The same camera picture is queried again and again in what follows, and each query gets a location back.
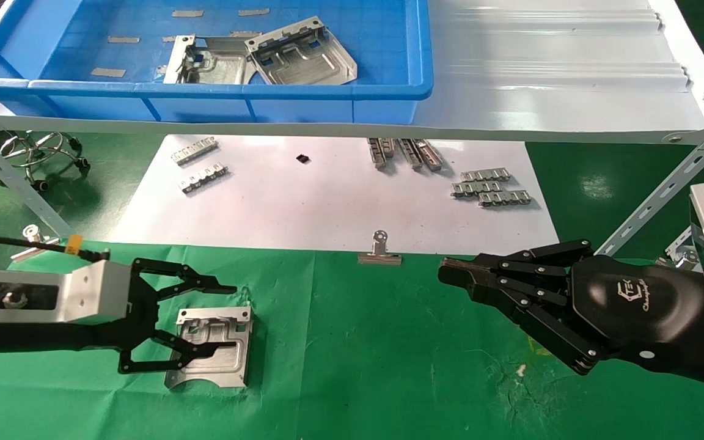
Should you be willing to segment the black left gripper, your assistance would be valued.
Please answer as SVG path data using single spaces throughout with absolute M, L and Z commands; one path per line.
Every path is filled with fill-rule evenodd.
M 170 332 L 154 332 L 155 289 L 131 267 L 95 262 L 67 274 L 0 270 L 0 353 L 120 351 L 118 373 L 179 370 L 212 357 L 236 342 L 191 343 Z M 170 348 L 176 359 L 134 361 L 145 340 Z

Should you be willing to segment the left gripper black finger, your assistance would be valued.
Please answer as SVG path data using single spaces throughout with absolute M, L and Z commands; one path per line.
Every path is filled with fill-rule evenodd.
M 215 276 L 199 274 L 189 265 L 184 263 L 158 261 L 143 257 L 134 260 L 134 273 L 140 276 L 142 273 L 157 276 L 175 277 L 179 283 L 155 291 L 157 301 L 165 301 L 184 295 L 187 292 L 213 293 L 214 295 L 232 295 L 238 288 L 235 286 L 224 286 L 218 282 Z

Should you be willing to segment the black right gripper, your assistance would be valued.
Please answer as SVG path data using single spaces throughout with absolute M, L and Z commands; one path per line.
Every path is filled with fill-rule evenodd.
M 438 279 L 497 309 L 579 375 L 603 360 L 604 349 L 645 369 L 704 362 L 702 274 L 593 254 L 589 241 L 573 240 L 470 260 L 445 257 Z

